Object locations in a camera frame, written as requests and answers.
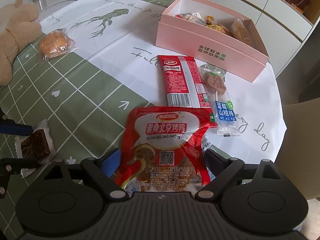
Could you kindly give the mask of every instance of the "pink gift box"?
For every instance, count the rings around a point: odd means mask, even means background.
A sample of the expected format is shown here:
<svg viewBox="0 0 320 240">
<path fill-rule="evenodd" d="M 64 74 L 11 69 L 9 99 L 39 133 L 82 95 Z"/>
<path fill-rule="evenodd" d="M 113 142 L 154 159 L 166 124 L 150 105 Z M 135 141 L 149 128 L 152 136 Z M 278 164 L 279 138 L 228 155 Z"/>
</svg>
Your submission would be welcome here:
<svg viewBox="0 0 320 240">
<path fill-rule="evenodd" d="M 226 34 L 185 19 L 180 13 L 199 12 L 210 15 L 218 24 L 231 29 L 236 19 L 243 19 L 256 49 Z M 269 60 L 259 33 L 248 17 L 208 0 L 176 0 L 162 14 L 156 46 L 185 54 L 223 68 L 253 82 Z"/>
</svg>

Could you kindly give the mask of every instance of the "teddy bear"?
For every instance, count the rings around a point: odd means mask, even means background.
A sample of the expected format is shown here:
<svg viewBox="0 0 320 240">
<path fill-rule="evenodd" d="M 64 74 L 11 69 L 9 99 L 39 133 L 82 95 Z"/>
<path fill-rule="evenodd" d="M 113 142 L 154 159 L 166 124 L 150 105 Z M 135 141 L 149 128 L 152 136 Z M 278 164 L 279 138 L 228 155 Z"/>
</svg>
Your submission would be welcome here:
<svg viewBox="0 0 320 240">
<path fill-rule="evenodd" d="M 15 57 L 42 34 L 40 23 L 35 22 L 39 17 L 38 6 L 35 4 L 22 5 L 22 2 L 22 0 L 16 0 L 14 3 L 16 10 L 9 18 L 5 29 L 0 33 L 0 86 L 10 83 L 12 63 Z"/>
</svg>

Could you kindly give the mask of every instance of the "white tablecloth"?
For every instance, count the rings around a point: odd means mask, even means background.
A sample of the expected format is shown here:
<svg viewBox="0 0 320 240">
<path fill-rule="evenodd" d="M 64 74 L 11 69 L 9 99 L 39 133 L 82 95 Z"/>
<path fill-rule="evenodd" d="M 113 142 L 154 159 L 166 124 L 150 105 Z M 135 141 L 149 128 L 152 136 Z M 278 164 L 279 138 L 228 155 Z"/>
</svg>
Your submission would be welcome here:
<svg viewBox="0 0 320 240">
<path fill-rule="evenodd" d="M 118 9 L 123 14 L 115 15 Z M 156 56 L 180 55 L 155 46 L 164 9 L 141 0 L 79 0 L 53 13 L 41 25 L 44 33 L 66 27 L 79 46 L 77 54 L 160 106 L 167 105 L 167 99 Z M 94 32 L 104 27 L 102 18 L 96 20 L 101 16 L 108 18 L 106 28 L 102 35 L 94 37 Z M 52 17 L 59 20 L 48 21 Z M 253 83 L 227 73 L 226 86 L 242 134 L 223 137 L 217 136 L 216 130 L 209 130 L 206 135 L 210 142 L 246 163 L 259 163 L 261 159 L 274 161 L 286 126 L 271 65 L 268 63 Z"/>
</svg>

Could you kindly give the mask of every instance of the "packaged snack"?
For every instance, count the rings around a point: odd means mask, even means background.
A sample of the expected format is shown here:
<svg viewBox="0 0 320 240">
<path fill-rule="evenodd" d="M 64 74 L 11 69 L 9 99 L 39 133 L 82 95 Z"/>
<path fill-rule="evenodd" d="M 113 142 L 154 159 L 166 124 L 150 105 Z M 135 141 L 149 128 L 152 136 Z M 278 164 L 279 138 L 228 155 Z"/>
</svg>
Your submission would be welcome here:
<svg viewBox="0 0 320 240">
<path fill-rule="evenodd" d="M 234 38 L 255 49 L 253 39 L 240 19 L 234 21 L 234 23 L 231 25 L 231 31 Z"/>
<path fill-rule="evenodd" d="M 233 104 L 221 76 L 213 70 L 199 68 L 201 78 L 218 124 L 218 135 L 238 135 L 239 125 L 233 110 Z"/>
<path fill-rule="evenodd" d="M 207 26 L 206 21 L 204 21 L 201 15 L 197 12 L 180 13 L 180 14 L 177 14 L 176 17 L 180 19 L 185 19 L 187 21 L 197 23 L 203 26 Z"/>
<path fill-rule="evenodd" d="M 206 15 L 204 17 L 204 20 L 206 21 L 207 25 L 217 24 L 213 16 Z"/>
<path fill-rule="evenodd" d="M 30 136 L 15 138 L 17 158 L 36 159 L 41 165 L 45 165 L 56 155 L 47 120 L 38 123 L 33 131 Z M 25 178 L 35 170 L 21 169 L 21 176 Z"/>
<path fill-rule="evenodd" d="M 210 182 L 201 140 L 210 116 L 202 108 L 144 107 L 127 120 L 115 182 L 135 191 L 190 191 Z"/>
<path fill-rule="evenodd" d="M 221 32 L 232 37 L 232 33 L 225 26 L 221 24 L 212 24 L 212 25 L 208 25 L 208 27 L 211 29 L 214 29 L 217 32 Z"/>
<path fill-rule="evenodd" d="M 65 28 L 55 30 L 39 41 L 37 49 L 40 65 L 51 58 L 73 52 L 78 48 L 74 40 L 69 38 L 65 32 Z"/>
<path fill-rule="evenodd" d="M 164 72 L 169 106 L 205 108 L 210 113 L 210 128 L 217 127 L 209 99 L 192 57 L 159 55 Z"/>
</svg>

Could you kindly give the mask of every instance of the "beige chair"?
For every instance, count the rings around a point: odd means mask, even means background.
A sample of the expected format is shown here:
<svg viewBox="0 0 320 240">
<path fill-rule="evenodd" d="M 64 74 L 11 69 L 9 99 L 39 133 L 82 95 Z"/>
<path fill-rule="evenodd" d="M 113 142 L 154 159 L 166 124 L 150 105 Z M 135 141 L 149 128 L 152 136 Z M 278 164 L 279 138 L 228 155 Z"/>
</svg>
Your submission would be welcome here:
<svg viewBox="0 0 320 240">
<path fill-rule="evenodd" d="M 304 197 L 320 197 L 320 98 L 283 106 L 287 131 L 277 167 Z"/>
</svg>

